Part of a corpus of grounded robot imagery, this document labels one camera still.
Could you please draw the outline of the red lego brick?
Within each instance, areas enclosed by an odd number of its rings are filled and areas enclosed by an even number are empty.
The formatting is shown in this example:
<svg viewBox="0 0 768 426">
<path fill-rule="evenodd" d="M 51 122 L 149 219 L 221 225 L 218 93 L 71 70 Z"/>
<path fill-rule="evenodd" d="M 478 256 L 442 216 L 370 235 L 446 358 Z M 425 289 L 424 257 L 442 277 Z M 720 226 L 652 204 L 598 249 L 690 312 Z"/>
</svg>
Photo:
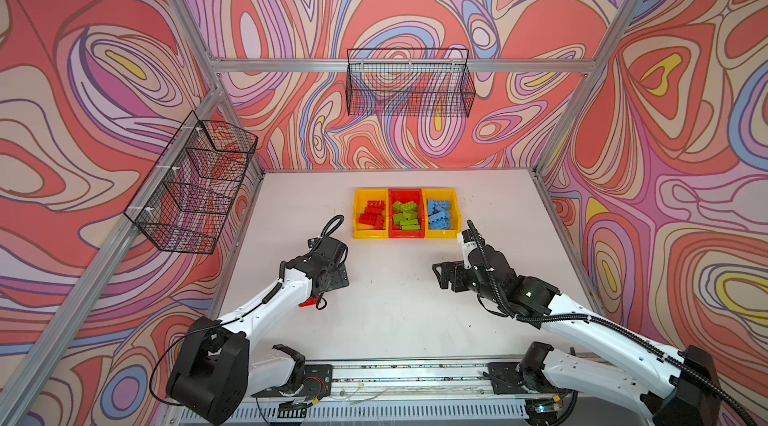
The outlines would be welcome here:
<svg viewBox="0 0 768 426">
<path fill-rule="evenodd" d="M 364 210 L 364 214 L 367 214 L 367 215 L 381 216 L 384 214 L 384 212 L 385 210 L 382 208 L 373 208 L 373 207 L 366 207 Z"/>
<path fill-rule="evenodd" d="M 376 215 L 373 220 L 373 228 L 377 231 L 383 231 L 386 229 L 387 220 L 385 215 Z"/>
<path fill-rule="evenodd" d="M 382 217 L 378 214 L 364 213 L 358 217 L 358 222 L 361 225 L 372 226 L 376 228 L 381 219 Z"/>
<path fill-rule="evenodd" d="M 386 209 L 386 203 L 384 201 L 368 201 L 366 209 L 371 211 L 384 211 Z"/>
<path fill-rule="evenodd" d="M 317 298 L 308 298 L 306 301 L 299 305 L 300 308 L 314 307 L 317 304 Z"/>
</svg>

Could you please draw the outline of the blue lego brick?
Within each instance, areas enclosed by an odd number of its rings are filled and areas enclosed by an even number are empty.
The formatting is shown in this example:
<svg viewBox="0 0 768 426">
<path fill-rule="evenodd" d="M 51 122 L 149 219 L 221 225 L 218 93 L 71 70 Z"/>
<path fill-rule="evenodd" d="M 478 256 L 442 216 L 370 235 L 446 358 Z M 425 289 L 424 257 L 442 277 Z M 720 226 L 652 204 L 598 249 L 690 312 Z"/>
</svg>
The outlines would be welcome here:
<svg viewBox="0 0 768 426">
<path fill-rule="evenodd" d="M 451 209 L 451 202 L 449 200 L 427 200 L 427 213 L 429 215 L 437 214 L 440 212 L 449 212 Z"/>
<path fill-rule="evenodd" d="M 432 223 L 441 222 L 441 221 L 450 222 L 451 219 L 452 219 L 452 215 L 448 211 L 439 211 L 429 216 L 429 223 L 432 224 Z"/>
<path fill-rule="evenodd" d="M 431 231 L 445 231 L 445 230 L 450 230 L 451 228 L 452 228 L 451 221 L 447 219 L 440 219 L 440 220 L 429 223 L 429 229 Z"/>
</svg>

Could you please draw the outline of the small green lego front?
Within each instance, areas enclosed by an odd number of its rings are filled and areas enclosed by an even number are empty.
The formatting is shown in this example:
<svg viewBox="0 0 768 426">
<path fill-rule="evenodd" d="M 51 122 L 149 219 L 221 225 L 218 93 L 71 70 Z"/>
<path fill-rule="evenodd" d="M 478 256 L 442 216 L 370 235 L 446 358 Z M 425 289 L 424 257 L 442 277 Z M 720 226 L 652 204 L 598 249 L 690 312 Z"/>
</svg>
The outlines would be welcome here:
<svg viewBox="0 0 768 426">
<path fill-rule="evenodd" d="M 400 228 L 403 231 L 420 231 L 421 230 L 421 225 L 420 225 L 420 223 L 418 221 L 415 221 L 415 222 L 411 221 L 411 222 L 408 222 L 408 223 L 401 223 L 400 224 Z"/>
</svg>

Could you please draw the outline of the green lego brick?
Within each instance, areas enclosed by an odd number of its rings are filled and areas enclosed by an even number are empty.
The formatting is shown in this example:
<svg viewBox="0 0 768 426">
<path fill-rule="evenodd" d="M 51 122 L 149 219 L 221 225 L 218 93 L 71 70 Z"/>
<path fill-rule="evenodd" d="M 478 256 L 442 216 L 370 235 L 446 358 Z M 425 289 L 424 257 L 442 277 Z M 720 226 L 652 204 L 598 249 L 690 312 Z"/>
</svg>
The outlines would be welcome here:
<svg viewBox="0 0 768 426">
<path fill-rule="evenodd" d="M 419 208 L 419 205 L 415 201 L 409 201 L 409 202 L 406 202 L 406 203 L 402 203 L 400 201 L 396 201 L 392 205 L 392 208 L 393 208 L 393 210 L 396 213 L 411 213 L 411 212 L 417 212 L 418 208 Z"/>
<path fill-rule="evenodd" d="M 392 216 L 392 220 L 394 224 L 400 224 L 403 221 L 412 221 L 417 219 L 418 219 L 418 214 L 416 212 L 403 212 L 403 213 L 398 213 Z"/>
</svg>

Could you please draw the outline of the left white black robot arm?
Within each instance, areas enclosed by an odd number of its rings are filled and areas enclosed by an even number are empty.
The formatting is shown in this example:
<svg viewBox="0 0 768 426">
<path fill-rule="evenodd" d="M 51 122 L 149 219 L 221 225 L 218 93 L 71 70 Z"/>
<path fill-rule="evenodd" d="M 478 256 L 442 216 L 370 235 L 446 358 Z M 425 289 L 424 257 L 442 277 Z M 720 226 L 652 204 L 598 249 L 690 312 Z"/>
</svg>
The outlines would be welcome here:
<svg viewBox="0 0 768 426">
<path fill-rule="evenodd" d="M 330 394 L 331 367 L 313 372 L 303 354 L 284 344 L 260 353 L 254 348 L 287 313 L 305 303 L 322 310 L 328 292 L 348 287 L 348 248 L 332 236 L 343 222 L 343 215 L 332 217 L 309 239 L 306 253 L 280 263 L 268 287 L 218 319 L 196 320 L 174 342 L 179 352 L 166 403 L 221 425 L 243 399 L 267 390 L 288 397 L 282 406 L 288 411 L 306 410 Z"/>
</svg>

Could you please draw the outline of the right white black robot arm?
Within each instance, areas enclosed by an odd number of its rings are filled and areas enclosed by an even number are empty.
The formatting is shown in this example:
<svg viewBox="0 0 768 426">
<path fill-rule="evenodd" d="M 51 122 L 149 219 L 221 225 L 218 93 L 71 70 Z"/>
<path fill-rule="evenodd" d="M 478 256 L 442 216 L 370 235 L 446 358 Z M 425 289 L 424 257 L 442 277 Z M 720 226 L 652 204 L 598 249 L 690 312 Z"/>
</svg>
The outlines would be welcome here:
<svg viewBox="0 0 768 426">
<path fill-rule="evenodd" d="M 707 351 L 648 339 L 589 311 L 544 280 L 517 274 L 474 225 L 458 241 L 461 260 L 432 267 L 441 289 L 471 292 L 491 315 L 558 335 L 598 357 L 583 359 L 534 341 L 512 372 L 490 365 L 487 376 L 497 393 L 584 393 L 651 425 L 715 425 L 727 406 L 744 424 L 754 424 L 747 409 L 720 386 Z"/>
</svg>

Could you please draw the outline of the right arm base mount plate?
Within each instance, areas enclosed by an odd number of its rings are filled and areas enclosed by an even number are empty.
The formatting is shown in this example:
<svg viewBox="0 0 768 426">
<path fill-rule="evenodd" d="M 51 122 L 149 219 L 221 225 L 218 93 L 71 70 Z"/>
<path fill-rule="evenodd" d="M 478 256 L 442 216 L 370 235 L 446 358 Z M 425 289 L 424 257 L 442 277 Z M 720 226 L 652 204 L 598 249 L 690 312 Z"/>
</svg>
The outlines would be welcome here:
<svg viewBox="0 0 768 426">
<path fill-rule="evenodd" d="M 527 382 L 519 371 L 518 362 L 488 363 L 487 370 L 482 373 L 482 377 L 490 382 L 495 395 L 568 396 L 572 393 L 571 390 L 558 389 L 549 383 L 536 385 L 532 382 Z"/>
</svg>

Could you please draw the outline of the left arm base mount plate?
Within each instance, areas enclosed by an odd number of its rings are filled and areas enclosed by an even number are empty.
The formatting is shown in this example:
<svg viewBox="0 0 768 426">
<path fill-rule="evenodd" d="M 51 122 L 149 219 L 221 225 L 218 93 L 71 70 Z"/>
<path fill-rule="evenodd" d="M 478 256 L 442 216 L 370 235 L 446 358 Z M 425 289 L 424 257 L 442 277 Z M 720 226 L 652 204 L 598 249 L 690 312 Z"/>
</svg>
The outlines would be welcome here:
<svg viewBox="0 0 768 426">
<path fill-rule="evenodd" d="M 268 388 L 253 394 L 258 398 L 323 399 L 332 392 L 333 366 L 329 363 L 309 364 L 287 385 Z"/>
</svg>

